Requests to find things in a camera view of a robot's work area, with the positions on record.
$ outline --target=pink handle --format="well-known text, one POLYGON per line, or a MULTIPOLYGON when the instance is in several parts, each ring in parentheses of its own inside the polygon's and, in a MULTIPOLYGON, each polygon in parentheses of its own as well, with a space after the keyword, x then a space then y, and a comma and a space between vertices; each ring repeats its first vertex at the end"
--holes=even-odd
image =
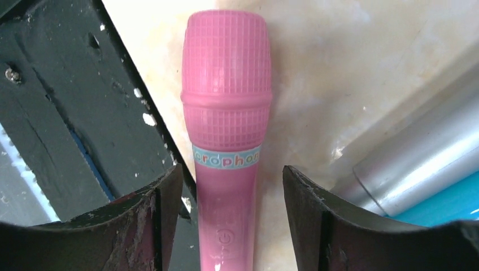
POLYGON ((193 14, 183 48, 186 128, 197 177, 202 271, 251 271, 255 177, 271 105, 266 23, 242 11, 193 14))

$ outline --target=marble tabletop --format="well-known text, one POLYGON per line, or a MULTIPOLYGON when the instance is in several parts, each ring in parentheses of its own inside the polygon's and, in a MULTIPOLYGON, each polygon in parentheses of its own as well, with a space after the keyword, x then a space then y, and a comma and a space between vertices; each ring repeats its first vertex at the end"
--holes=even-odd
POLYGON ((257 271, 297 269, 284 165, 331 188, 479 62, 475 0, 103 1, 192 173, 180 101, 187 19, 213 8, 266 19, 274 100, 258 176, 257 271))

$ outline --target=blue label band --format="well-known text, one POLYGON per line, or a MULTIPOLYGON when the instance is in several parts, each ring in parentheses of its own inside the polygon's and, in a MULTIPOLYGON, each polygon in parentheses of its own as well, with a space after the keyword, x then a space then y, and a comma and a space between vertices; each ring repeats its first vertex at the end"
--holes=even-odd
POLYGON ((259 160, 261 145, 247 151, 218 152, 207 151, 193 145, 195 161, 210 168, 216 169, 240 169, 254 165, 259 160))

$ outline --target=textured grid pattern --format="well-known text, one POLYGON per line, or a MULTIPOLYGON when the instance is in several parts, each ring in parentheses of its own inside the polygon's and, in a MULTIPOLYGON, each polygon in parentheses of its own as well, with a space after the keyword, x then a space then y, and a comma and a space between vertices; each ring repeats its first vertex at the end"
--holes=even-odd
POLYGON ((193 144, 218 151, 261 144, 271 103, 271 58, 263 18, 242 11, 193 14, 182 72, 182 98, 188 99, 185 120, 193 144), (238 99, 221 100, 226 96, 238 99))

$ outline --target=gray cylindrical object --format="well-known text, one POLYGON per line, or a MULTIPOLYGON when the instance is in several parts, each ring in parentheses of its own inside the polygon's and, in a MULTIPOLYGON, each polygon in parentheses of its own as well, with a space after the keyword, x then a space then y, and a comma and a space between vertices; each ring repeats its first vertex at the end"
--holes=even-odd
POLYGON ((334 194, 396 216, 479 171, 479 76, 384 142, 339 180, 334 194))

